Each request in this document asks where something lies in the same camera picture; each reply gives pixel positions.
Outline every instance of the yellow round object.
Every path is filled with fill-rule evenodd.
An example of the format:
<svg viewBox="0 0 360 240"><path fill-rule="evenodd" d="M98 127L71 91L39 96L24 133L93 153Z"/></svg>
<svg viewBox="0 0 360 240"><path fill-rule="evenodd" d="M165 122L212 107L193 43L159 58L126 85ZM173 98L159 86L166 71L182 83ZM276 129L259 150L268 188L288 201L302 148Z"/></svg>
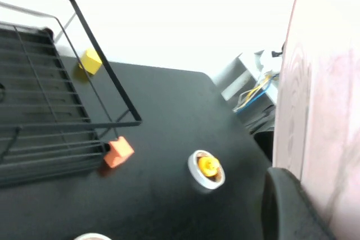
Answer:
<svg viewBox="0 0 360 240"><path fill-rule="evenodd" d="M215 176L220 168L220 162L215 157L201 157L198 165L200 171L207 177Z"/></svg>

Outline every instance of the round white container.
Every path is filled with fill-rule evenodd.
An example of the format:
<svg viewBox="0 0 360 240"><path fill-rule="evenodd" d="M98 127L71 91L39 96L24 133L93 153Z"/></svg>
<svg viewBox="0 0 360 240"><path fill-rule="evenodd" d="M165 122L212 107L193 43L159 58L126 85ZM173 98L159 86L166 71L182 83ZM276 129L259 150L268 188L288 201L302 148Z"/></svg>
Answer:
<svg viewBox="0 0 360 240"><path fill-rule="evenodd" d="M109 237L98 233L86 233L82 236L76 237L74 240L111 240Z"/></svg>
<svg viewBox="0 0 360 240"><path fill-rule="evenodd" d="M197 159L200 157L214 157L207 151L204 150L196 150L188 159L187 165L189 167L189 171L194 179L203 187L207 189L217 189L225 182L225 172L223 168L219 168L218 175L215 177L215 180L211 180L210 178L206 177L199 169L197 164Z"/></svg>

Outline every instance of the white ring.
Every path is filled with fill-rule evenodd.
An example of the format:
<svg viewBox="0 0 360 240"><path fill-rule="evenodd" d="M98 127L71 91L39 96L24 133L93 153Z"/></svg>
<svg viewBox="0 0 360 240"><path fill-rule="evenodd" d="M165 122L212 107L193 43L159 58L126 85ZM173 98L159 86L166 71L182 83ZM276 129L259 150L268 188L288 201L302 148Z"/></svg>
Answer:
<svg viewBox="0 0 360 240"><path fill-rule="evenodd" d="M202 185L205 188L208 189L216 189L220 187L225 182L225 172L223 168L220 165L220 171L221 171L221 179L219 182L212 181L211 179L207 178L199 169L199 166L197 164L197 154L199 153L205 153L209 157L214 157L209 152L206 152L204 150L196 150L188 159L187 165L189 167L189 171L191 175L195 178L195 180Z"/></svg>
<svg viewBox="0 0 360 240"><path fill-rule="evenodd" d="M82 236L76 237L74 240L111 240L109 237L98 233L86 233Z"/></svg>

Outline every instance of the blue cable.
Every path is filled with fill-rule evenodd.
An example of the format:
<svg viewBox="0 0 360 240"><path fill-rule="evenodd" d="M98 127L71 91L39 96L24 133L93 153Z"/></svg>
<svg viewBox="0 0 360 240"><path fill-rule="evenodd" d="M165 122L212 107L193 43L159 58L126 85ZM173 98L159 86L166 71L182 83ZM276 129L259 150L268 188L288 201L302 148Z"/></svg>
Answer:
<svg viewBox="0 0 360 240"><path fill-rule="evenodd" d="M250 104L252 104L254 101L256 101L258 98L260 98L263 94L266 93L266 91L269 89L271 82L274 78L278 77L278 74L274 75L271 77L271 79L268 82L268 85L266 86L266 88L260 93L258 94L255 98L253 98L251 101L249 101L243 108L239 109L236 111L236 114L238 114L239 112L241 112L243 109L247 108Z"/></svg>

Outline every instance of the wire rack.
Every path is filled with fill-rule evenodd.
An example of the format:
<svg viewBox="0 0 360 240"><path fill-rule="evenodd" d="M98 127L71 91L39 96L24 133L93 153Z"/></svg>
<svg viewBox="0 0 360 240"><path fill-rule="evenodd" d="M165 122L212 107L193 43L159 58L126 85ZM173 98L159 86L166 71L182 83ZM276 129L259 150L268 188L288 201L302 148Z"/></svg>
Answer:
<svg viewBox="0 0 360 240"><path fill-rule="evenodd" d="M0 22L0 186L94 169L108 151L101 138L111 129L118 137L116 128L142 121L75 0L69 1L126 109L112 119L56 17L1 2L2 7L58 22L108 121L93 123L87 114L54 45L51 29ZM128 114L133 120L122 121ZM99 134L95 131L99 128L105 131Z"/></svg>

